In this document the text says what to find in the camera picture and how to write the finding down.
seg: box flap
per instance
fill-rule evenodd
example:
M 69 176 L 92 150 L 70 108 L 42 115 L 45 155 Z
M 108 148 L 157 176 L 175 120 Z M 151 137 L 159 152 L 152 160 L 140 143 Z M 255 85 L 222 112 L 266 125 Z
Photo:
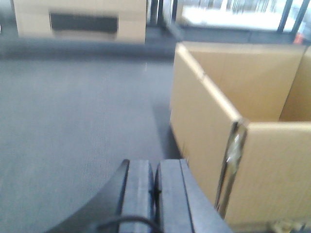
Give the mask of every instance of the box flap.
M 311 48 L 302 57 L 280 120 L 311 121 Z
M 231 226 L 311 217 L 311 123 L 250 123 L 225 219 Z
M 171 109 L 178 147 L 215 203 L 226 145 L 242 117 L 181 44 L 176 47 Z
M 278 121 L 304 46 L 187 43 L 203 70 L 250 121 Z

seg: metal rod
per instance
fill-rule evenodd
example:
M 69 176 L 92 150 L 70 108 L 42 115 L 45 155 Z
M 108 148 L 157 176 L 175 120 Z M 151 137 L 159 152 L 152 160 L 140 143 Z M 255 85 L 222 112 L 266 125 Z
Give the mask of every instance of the metal rod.
M 300 10 L 298 12 L 295 24 L 293 25 L 292 33 L 297 34 L 300 24 L 303 20 L 303 17 L 305 16 L 305 13 L 307 11 L 308 5 L 309 5 L 310 0 L 303 0 Z
M 176 21 L 178 0 L 173 0 L 172 21 Z
M 156 25 L 157 14 L 158 14 L 158 0 L 152 0 L 150 7 L 150 24 Z
M 293 4 L 293 0 L 287 0 L 285 3 L 284 10 L 282 13 L 282 18 L 281 18 L 280 24 L 279 24 L 278 29 L 277 29 L 278 33 L 282 33 L 284 31 L 284 27 L 285 27 L 288 15 L 290 13 L 292 4 Z
M 159 8 L 157 11 L 157 25 L 163 26 L 163 0 L 159 0 Z

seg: floor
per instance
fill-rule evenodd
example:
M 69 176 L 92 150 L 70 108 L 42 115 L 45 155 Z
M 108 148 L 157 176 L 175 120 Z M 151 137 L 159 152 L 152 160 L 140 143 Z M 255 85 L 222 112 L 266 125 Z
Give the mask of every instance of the floor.
M 172 59 L 0 60 L 0 232 L 40 233 L 86 203 L 125 158 L 179 158 Z

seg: metal frame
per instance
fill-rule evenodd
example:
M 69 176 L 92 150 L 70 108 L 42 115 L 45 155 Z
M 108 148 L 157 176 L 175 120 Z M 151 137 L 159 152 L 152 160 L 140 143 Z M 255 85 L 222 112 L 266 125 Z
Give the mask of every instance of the metal frame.
M 178 6 L 178 0 L 172 0 L 173 1 L 173 8 L 172 8 L 172 21 L 169 22 L 170 20 L 165 20 L 163 18 L 163 0 L 159 0 L 159 11 L 158 11 L 158 26 L 161 25 L 161 26 L 165 26 L 167 28 L 167 30 L 176 38 L 177 41 L 181 41 L 182 40 L 182 37 L 183 35 L 185 34 L 185 29 L 191 29 L 191 28 L 200 28 L 200 27 L 196 27 L 196 26 L 182 26 L 179 25 L 178 23 L 176 23 L 176 14 L 177 14 L 177 6 Z M 308 7 L 308 4 L 309 4 L 310 0 L 304 0 L 301 7 L 300 7 L 300 10 L 299 10 L 299 13 L 298 13 L 298 16 L 296 18 L 296 21 L 295 21 L 295 24 L 293 26 L 293 29 L 292 31 L 290 32 L 290 34 L 292 35 L 295 35 L 297 32 L 298 32 L 298 29 L 300 27 L 300 24 L 303 20 L 303 17 L 306 13 L 306 10 L 307 10 L 307 7 Z M 289 13 L 290 13 L 290 10 L 291 10 L 291 7 L 292 7 L 292 4 L 293 4 L 293 0 L 287 0 L 286 3 L 285 3 L 285 6 L 284 6 L 284 10 L 283 10 L 283 13 L 282 13 L 282 18 L 280 20 L 280 23 L 279 23 L 279 26 L 278 26 L 278 29 L 276 31 L 271 31 L 271 32 L 266 32 L 264 30 L 252 30 L 252 29 L 227 29 L 229 31 L 248 31 L 250 33 L 254 32 L 254 33 L 257 33 L 257 32 L 262 32 L 263 34 L 265 33 L 268 33 L 268 34 L 279 34 L 280 36 L 281 35 L 285 35 L 285 36 L 288 36 L 289 33 L 285 33 L 284 32 L 284 27 L 285 27 L 285 24 L 286 24 L 286 21 L 288 19 L 288 16 L 289 16 Z M 210 27 L 202 27 L 201 28 L 202 31 L 206 31 L 206 30 L 214 30 L 215 28 L 210 28 Z
M 303 0 L 301 7 L 299 9 L 295 24 L 294 24 L 293 29 L 292 29 L 293 34 L 296 34 L 298 32 L 299 27 L 301 25 L 301 22 L 303 20 L 303 17 L 305 16 L 305 13 L 307 11 L 309 2 L 310 2 L 310 0 Z
M 285 3 L 282 18 L 281 18 L 280 24 L 279 24 L 278 29 L 277 29 L 278 33 L 282 33 L 284 31 L 284 27 L 285 27 L 288 15 L 290 13 L 292 4 L 293 4 L 293 0 L 287 0 Z

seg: black plastic part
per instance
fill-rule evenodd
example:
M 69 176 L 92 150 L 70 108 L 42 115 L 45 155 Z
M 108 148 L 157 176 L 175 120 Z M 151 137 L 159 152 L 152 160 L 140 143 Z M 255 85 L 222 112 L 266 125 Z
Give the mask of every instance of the black plastic part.
M 164 160 L 157 169 L 157 222 L 166 233 L 191 233 L 192 226 L 179 160 Z
M 293 25 L 292 33 L 296 34 L 299 30 L 300 24 L 305 16 L 310 0 L 303 0 L 300 10 L 298 12 L 295 24 Z
M 154 219 L 154 179 L 151 165 L 147 160 L 133 160 L 127 174 L 122 215 L 141 216 Z M 149 233 L 149 226 L 142 223 L 123 223 L 119 233 Z
M 168 233 L 233 233 L 182 160 L 160 163 L 155 182 L 157 221 Z
M 233 233 L 198 186 L 184 159 L 180 160 L 195 233 Z
M 118 17 L 97 17 L 50 12 L 51 28 L 54 31 L 92 31 L 116 33 Z
M 293 0 L 286 0 L 284 10 L 282 13 L 282 18 L 281 18 L 280 24 L 277 28 L 277 32 L 279 32 L 279 33 L 282 33 L 284 31 L 284 27 L 285 27 L 288 15 L 290 13 L 292 4 L 293 4 Z

